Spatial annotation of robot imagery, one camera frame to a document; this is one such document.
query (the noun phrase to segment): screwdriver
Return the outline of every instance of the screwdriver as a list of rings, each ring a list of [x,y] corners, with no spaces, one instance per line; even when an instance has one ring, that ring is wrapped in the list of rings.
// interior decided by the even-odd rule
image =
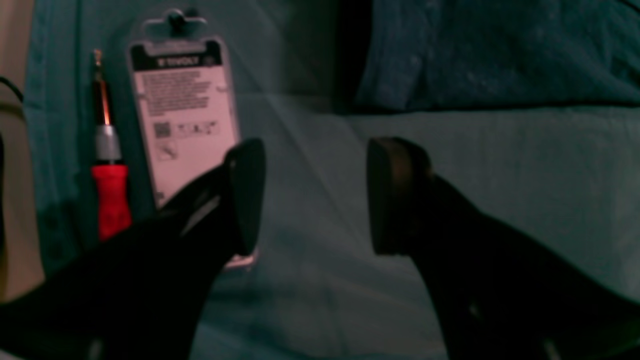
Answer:
[[[127,203],[127,166],[120,152],[120,141],[113,123],[111,96],[102,71],[102,51],[93,51],[93,105],[95,106],[96,162],[92,176],[98,190],[98,235],[106,241],[131,225]]]

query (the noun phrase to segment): qr code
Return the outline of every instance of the qr code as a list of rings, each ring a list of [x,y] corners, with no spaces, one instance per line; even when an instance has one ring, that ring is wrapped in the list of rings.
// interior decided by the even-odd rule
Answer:
[[[171,124],[168,122],[154,123],[154,130],[156,131],[156,139],[171,137]]]

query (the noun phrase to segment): brand logo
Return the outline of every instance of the brand logo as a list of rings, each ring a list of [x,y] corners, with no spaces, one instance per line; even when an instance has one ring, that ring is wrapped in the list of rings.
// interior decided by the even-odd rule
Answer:
[[[194,66],[200,63],[197,56],[183,56],[181,58],[159,58],[158,67]]]

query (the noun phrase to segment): blue fabric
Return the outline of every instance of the blue fabric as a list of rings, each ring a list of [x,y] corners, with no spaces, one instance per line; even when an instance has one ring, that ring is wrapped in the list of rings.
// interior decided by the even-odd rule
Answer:
[[[640,104],[635,0],[370,1],[358,107]]]
[[[78,244],[97,243],[88,172],[94,47],[106,56],[134,218],[153,210],[125,50],[134,18],[156,3],[36,4],[25,112],[48,274],[77,256]],[[640,300],[638,110],[335,115],[338,3],[196,2],[214,15],[230,49],[242,136],[264,139],[268,179],[257,265],[216,283],[192,359],[446,359],[416,269],[372,252],[370,136],[399,135],[425,146],[439,173],[480,208]]]

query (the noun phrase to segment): beige wall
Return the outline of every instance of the beige wall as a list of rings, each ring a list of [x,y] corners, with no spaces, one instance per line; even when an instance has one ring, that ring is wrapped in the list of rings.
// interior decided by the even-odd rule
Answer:
[[[33,0],[0,0],[0,75],[24,89]],[[13,299],[44,280],[35,225],[33,177],[20,103],[0,85],[4,140],[3,212],[6,243],[0,260],[0,300]]]

